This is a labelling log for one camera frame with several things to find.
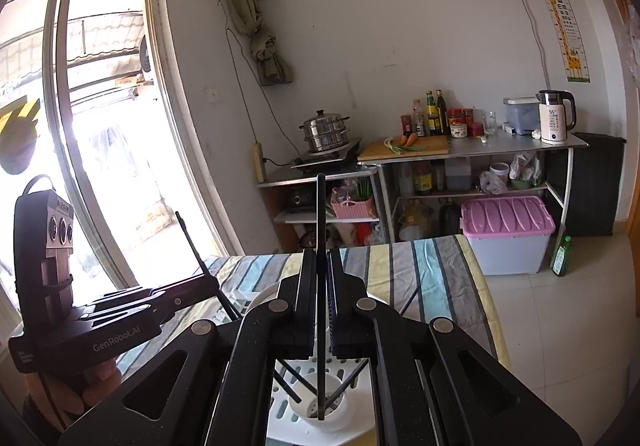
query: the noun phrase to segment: pink lid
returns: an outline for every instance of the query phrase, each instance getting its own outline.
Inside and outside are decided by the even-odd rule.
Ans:
[[[534,195],[474,199],[462,204],[462,232],[471,238],[550,235],[555,230],[545,205]]]

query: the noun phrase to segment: curtain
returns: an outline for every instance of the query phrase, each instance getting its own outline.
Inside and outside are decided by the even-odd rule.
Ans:
[[[251,53],[258,63],[263,86],[291,83],[293,70],[276,51],[276,37],[262,22],[255,0],[227,0],[231,19],[238,32],[251,38]]]

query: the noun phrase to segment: green dish soap bottle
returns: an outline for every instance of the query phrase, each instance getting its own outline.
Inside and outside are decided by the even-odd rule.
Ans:
[[[564,276],[566,274],[567,267],[569,266],[569,258],[571,257],[571,250],[573,244],[571,242],[571,237],[566,236],[562,239],[558,250],[556,251],[556,256],[551,265],[551,269],[556,275]]]

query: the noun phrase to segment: wooden cutting board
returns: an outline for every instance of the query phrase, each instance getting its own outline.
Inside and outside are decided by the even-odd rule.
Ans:
[[[400,138],[394,137],[394,146],[397,146],[399,142]],[[412,148],[421,148],[421,150],[418,150],[417,152],[402,152],[400,155],[396,155],[385,146],[385,140],[380,139],[376,142],[372,142],[369,146],[367,146],[358,156],[358,160],[374,161],[379,159],[422,157],[425,155],[441,155],[443,153],[449,153],[449,143],[447,142],[447,136],[419,137]]]

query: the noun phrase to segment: tiled floor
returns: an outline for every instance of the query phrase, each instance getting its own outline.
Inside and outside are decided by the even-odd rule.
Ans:
[[[640,344],[626,235],[575,238],[564,278],[486,278],[514,375],[593,445],[622,407]]]

